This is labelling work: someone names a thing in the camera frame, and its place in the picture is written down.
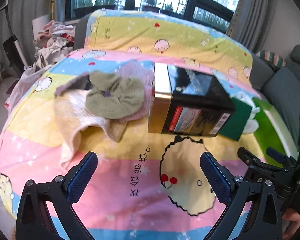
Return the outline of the operator right hand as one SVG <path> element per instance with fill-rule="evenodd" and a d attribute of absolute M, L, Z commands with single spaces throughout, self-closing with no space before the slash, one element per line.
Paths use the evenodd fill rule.
<path fill-rule="evenodd" d="M 282 216 L 282 219 L 290 221 L 290 225 L 283 232 L 282 239 L 291 239 L 300 226 L 300 214 L 298 214 L 294 209 L 287 209 Z"/>

